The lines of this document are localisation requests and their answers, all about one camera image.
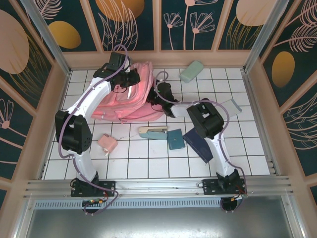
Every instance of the enclosure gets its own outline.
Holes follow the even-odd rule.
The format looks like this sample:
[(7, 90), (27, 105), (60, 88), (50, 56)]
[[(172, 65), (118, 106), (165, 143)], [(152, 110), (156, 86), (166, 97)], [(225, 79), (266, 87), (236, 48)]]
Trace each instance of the enclosure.
[[(1, 237), (316, 237), (316, 26), (316, 0), (2, 0)], [(139, 136), (142, 126), (182, 135), (194, 127), (163, 115), (88, 121), (93, 165), (120, 196), (99, 218), (81, 211), (54, 116), (81, 97), (117, 44), (133, 63), (152, 62), (154, 76), (168, 72), (179, 101), (236, 102), (242, 112), (224, 138), (246, 174), (239, 210), (223, 213), (221, 195), (199, 186), (216, 178), (214, 160), (187, 143), (171, 150)], [(185, 83), (180, 74), (194, 60), (204, 69)], [(105, 133), (118, 141), (107, 156), (97, 143)]]

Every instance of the stapler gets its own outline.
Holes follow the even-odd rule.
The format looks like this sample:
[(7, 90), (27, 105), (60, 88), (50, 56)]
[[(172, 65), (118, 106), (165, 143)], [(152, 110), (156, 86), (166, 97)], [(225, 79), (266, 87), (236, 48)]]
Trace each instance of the stapler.
[(153, 140), (167, 140), (167, 126), (143, 126), (139, 128), (142, 138)]

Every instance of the navy blue book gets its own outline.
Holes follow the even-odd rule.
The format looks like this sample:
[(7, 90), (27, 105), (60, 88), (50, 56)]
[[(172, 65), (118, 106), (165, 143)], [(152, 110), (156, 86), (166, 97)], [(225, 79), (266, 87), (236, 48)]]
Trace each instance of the navy blue book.
[(183, 138), (205, 163), (208, 163), (213, 158), (210, 147), (205, 139), (197, 134), (195, 128), (183, 135)]

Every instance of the purple cable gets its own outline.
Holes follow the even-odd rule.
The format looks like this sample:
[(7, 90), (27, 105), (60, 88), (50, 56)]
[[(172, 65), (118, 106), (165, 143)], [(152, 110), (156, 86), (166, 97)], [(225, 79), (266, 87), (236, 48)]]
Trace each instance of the purple cable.
[(79, 103), (78, 103), (78, 105), (76, 106), (76, 108), (71, 112), (71, 114), (70, 114), (70, 115), (67, 117), (67, 119), (65, 120), (65, 122), (64, 122), (64, 124), (63, 124), (63, 127), (61, 128), (60, 136), (59, 136), (59, 140), (58, 140), (58, 153), (59, 153), (59, 156), (60, 156), (61, 158), (63, 158), (63, 159), (72, 157), (72, 161), (73, 161), (73, 164), (74, 164), (74, 167), (75, 167), (77, 173), (80, 175), (80, 177), (81, 177), (86, 183), (88, 183), (88, 184), (90, 184), (91, 186), (96, 187), (96, 188), (98, 188), (98, 189), (100, 189), (100, 190), (103, 190), (103, 191), (105, 191), (105, 192), (106, 192), (106, 191), (108, 191), (108, 192), (114, 192), (114, 193), (116, 194), (116, 196), (114, 197), (114, 199), (113, 199), (111, 202), (109, 202), (103, 209), (99, 209), (99, 210), (98, 210), (97, 212), (95, 212), (95, 213), (88, 213), (88, 212), (86, 211), (86, 206), (85, 206), (85, 207), (84, 207), (85, 214), (86, 214), (86, 215), (89, 214), (89, 215), (91, 215), (91, 216), (93, 216), (94, 214), (101, 213), (101, 212), (103, 212), (105, 209), (107, 209), (107, 208), (118, 198), (119, 193), (118, 193), (118, 191), (116, 191), (116, 190), (111, 190), (111, 189), (108, 189), (108, 188), (104, 188), (104, 187), (100, 187), (100, 186), (98, 186), (98, 185), (95, 185), (95, 184), (93, 184), (92, 182), (90, 182), (88, 179), (86, 179), (85, 176), (83, 176), (83, 175), (81, 174), (81, 172), (79, 171), (79, 169), (78, 169), (78, 167), (77, 167), (77, 165), (76, 165), (75, 155), (74, 155), (74, 154), (69, 154), (69, 155), (66, 155), (66, 156), (65, 156), (65, 155), (62, 154), (62, 152), (61, 152), (61, 141), (62, 141), (64, 132), (65, 132), (65, 129), (66, 129), (66, 126), (67, 126), (69, 120), (70, 120), (71, 117), (75, 114), (75, 112), (79, 109), (80, 105), (81, 105), (81, 104), (83, 103), (83, 101), (87, 98), (87, 96), (95, 89), (96, 86), (98, 86), (98, 85), (101, 84), (102, 82), (105, 82), (105, 81), (107, 81), (108, 79), (114, 77), (115, 75), (117, 75), (117, 74), (125, 67), (125, 64), (126, 64), (126, 62), (127, 62), (127, 60), (128, 60), (128, 51), (127, 51), (126, 47), (125, 47), (124, 45), (121, 45), (121, 44), (116, 45), (116, 46), (113, 48), (113, 51), (115, 51), (115, 50), (118, 49), (119, 47), (123, 48), (124, 51), (125, 51), (125, 59), (124, 59), (124, 62), (123, 62), (123, 64), (122, 64), (122, 66), (120, 66), (120, 68), (119, 68), (116, 72), (114, 72), (112, 75), (110, 75), (110, 76), (104, 78), (103, 80), (100, 80), (100, 81), (97, 82), (96, 84), (94, 84), (94, 86), (93, 86), (87, 93), (84, 94), (84, 96), (83, 96), (82, 99), (79, 101)]
[[(156, 77), (155, 77), (155, 80), (158, 80), (158, 81), (159, 81), (159, 79), (157, 79), (157, 78), (158, 78), (158, 76), (159, 76), (161, 73), (164, 73), (164, 74), (167, 75), (167, 77), (164, 76), (164, 81), (166, 81), (167, 78), (168, 78), (168, 73), (167, 73), (166, 71), (160, 71), (160, 72), (158, 72), (158, 74), (157, 74)], [(219, 138), (220, 138), (220, 139), (219, 139), (220, 149), (221, 149), (221, 151), (222, 151), (222, 153), (223, 153), (223, 156), (224, 156), (226, 162), (227, 162), (229, 165), (231, 165), (232, 167), (241, 170), (242, 175), (243, 175), (243, 179), (244, 179), (245, 193), (247, 193), (247, 182), (246, 182), (246, 176), (245, 176), (245, 174), (244, 174), (243, 169), (242, 169), (241, 167), (239, 167), (239, 166), (236, 166), (236, 165), (232, 164), (232, 163), (229, 161), (229, 159), (227, 158), (227, 156), (226, 156), (226, 154), (225, 154), (225, 152), (224, 152), (223, 145), (222, 145), (222, 142), (221, 142), (221, 136), (222, 136), (224, 130), (226, 130), (226, 128), (228, 127), (229, 121), (230, 121), (230, 116), (229, 116), (229, 112), (227, 111), (227, 109), (226, 109), (222, 104), (217, 103), (217, 102), (214, 102), (214, 101), (211, 101), (211, 100), (198, 100), (198, 101), (193, 101), (193, 102), (172, 102), (172, 101), (169, 101), (169, 100), (165, 99), (164, 97), (162, 97), (162, 96), (159, 94), (158, 85), (159, 85), (159, 83), (157, 83), (157, 81), (156, 81), (156, 82), (155, 82), (155, 92), (157, 93), (157, 95), (158, 95), (162, 100), (164, 100), (164, 101), (166, 101), (166, 102), (168, 102), (168, 103), (172, 103), (172, 104), (212, 103), (212, 104), (215, 104), (215, 105), (219, 106), (220, 108), (222, 108), (222, 109), (224, 110), (224, 112), (226, 113), (226, 116), (227, 116), (227, 122), (226, 122), (226, 124), (224, 125), (222, 131), (221, 131), (220, 134), (219, 134)]]

